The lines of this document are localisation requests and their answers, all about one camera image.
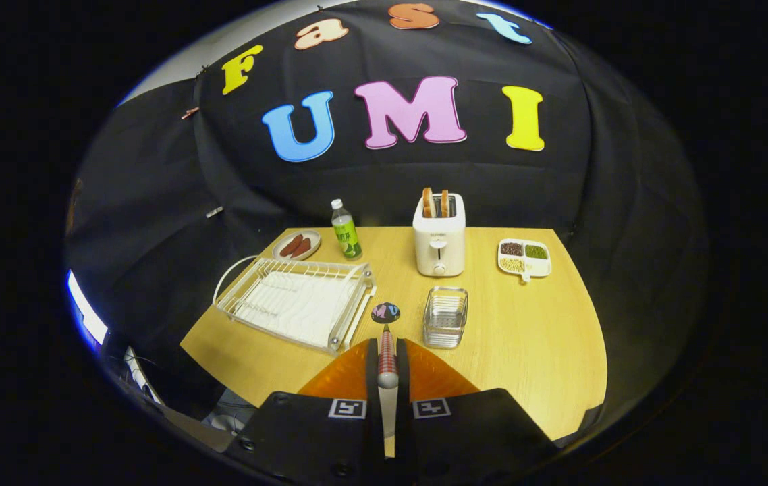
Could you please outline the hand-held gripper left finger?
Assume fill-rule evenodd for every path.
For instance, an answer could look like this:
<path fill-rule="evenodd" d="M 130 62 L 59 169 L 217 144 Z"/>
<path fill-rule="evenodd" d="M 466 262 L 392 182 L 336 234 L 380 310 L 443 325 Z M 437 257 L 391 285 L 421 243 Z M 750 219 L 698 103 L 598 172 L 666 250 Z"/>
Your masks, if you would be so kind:
<path fill-rule="evenodd" d="M 270 394 L 224 451 L 279 485 L 380 485 L 386 478 L 375 338 L 356 345 L 362 399 Z"/>

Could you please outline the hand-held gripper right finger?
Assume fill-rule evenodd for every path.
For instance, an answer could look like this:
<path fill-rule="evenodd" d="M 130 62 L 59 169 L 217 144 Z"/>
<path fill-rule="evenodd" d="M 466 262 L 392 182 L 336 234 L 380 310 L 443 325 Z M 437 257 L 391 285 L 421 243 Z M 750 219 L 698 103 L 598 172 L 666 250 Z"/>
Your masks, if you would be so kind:
<path fill-rule="evenodd" d="M 424 348 L 396 346 L 396 483 L 511 483 L 560 451 L 507 390 L 418 399 Z"/>

